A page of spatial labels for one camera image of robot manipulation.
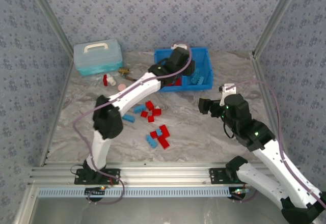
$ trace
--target blue plastic bin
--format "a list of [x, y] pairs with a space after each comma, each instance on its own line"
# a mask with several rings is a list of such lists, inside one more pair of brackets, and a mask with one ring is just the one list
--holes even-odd
[[[154, 54], [154, 61], [158, 63], [162, 59], [170, 57], [172, 49], [156, 49]], [[162, 92], [177, 92], [177, 91], [197, 91], [208, 90], [213, 87], [213, 70], [210, 63], [207, 47], [193, 47], [193, 60], [195, 66], [200, 70], [200, 75], [204, 77], [201, 85], [196, 85], [191, 82], [191, 76], [182, 76], [181, 86], [164, 87], [160, 89]]]

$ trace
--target wall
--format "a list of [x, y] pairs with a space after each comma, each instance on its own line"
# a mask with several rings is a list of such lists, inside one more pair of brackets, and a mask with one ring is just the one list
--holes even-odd
[[293, 0], [260, 57], [291, 159], [326, 190], [326, 0]]
[[72, 45], [117, 38], [126, 51], [185, 40], [253, 50], [278, 0], [48, 0]]
[[34, 0], [0, 0], [0, 223], [40, 160], [69, 64]]

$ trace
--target red lego brick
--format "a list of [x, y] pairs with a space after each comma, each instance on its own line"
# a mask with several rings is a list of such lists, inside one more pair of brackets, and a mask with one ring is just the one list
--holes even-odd
[[162, 126], [160, 126], [159, 128], [161, 129], [161, 131], [162, 131], [162, 133], [163, 133], [162, 136], [163, 136], [164, 138], [170, 136], [170, 133], [169, 133], [169, 131], [168, 131], [166, 125], [162, 125]]
[[107, 87], [107, 80], [106, 80], [106, 78], [107, 78], [107, 75], [105, 74], [105, 75], [103, 76], [103, 84], [104, 84], [104, 86]]
[[162, 147], [164, 149], [166, 149], [166, 148], [168, 148], [170, 146], [170, 144], [168, 143], [168, 141], [165, 139], [164, 136], [159, 136], [158, 141], [159, 141], [159, 143], [162, 145]]
[[156, 131], [152, 131], [150, 133], [150, 135], [151, 135], [152, 138], [158, 138], [158, 135], [157, 135], [157, 132]]
[[154, 122], [154, 116], [149, 116], [147, 119], [148, 119], [148, 122]]
[[181, 86], [181, 77], [176, 80], [175, 85], [176, 86]]
[[148, 108], [148, 110], [153, 110], [154, 109], [154, 104], [152, 103], [151, 100], [147, 101], [145, 103], [146, 107]]
[[153, 116], [160, 116], [162, 114], [162, 110], [160, 108], [153, 109], [152, 115]]
[[142, 111], [141, 117], [146, 118], [147, 116], [148, 116], [148, 112], [147, 111]]

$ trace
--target gray marble surface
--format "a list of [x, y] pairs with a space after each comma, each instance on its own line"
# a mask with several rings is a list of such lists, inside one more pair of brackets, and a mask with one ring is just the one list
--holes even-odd
[[[218, 92], [222, 83], [239, 82], [255, 77], [252, 62], [247, 54], [229, 52], [210, 52], [214, 72], [213, 89], [198, 92], [178, 92], [151, 94], [141, 103], [151, 100], [162, 108], [162, 115], [155, 122], [136, 114], [135, 123], [123, 122], [122, 133], [114, 139], [107, 160], [119, 161], [211, 161], [227, 162], [236, 155], [249, 161], [258, 160], [235, 139], [226, 137], [220, 119], [202, 115], [198, 111], [200, 97], [220, 99]], [[153, 64], [153, 53], [130, 52], [124, 54], [125, 67], [131, 69], [130, 76], [140, 78]], [[131, 81], [125, 80], [117, 72], [112, 72], [117, 85], [127, 86]], [[103, 94], [110, 96], [118, 92], [117, 85], [104, 87], [103, 75], [82, 77], [74, 69], [65, 95], [63, 109], [53, 136], [47, 162], [83, 161], [88, 156], [85, 143], [72, 128], [72, 121], [79, 115], [94, 108], [96, 98]], [[266, 111], [257, 85], [244, 85], [238, 88], [248, 101], [254, 118], [269, 125]], [[134, 115], [131, 109], [128, 114]], [[164, 150], [160, 145], [152, 149], [145, 140], [150, 131], [166, 124], [171, 136], [170, 147]], [[92, 116], [87, 116], [78, 124], [89, 141], [93, 136]]]

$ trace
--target pink disc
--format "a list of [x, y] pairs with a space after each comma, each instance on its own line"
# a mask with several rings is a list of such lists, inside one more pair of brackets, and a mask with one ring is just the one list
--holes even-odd
[[118, 85], [118, 90], [121, 92], [123, 90], [125, 90], [127, 88], [127, 86], [125, 84], [119, 84]]

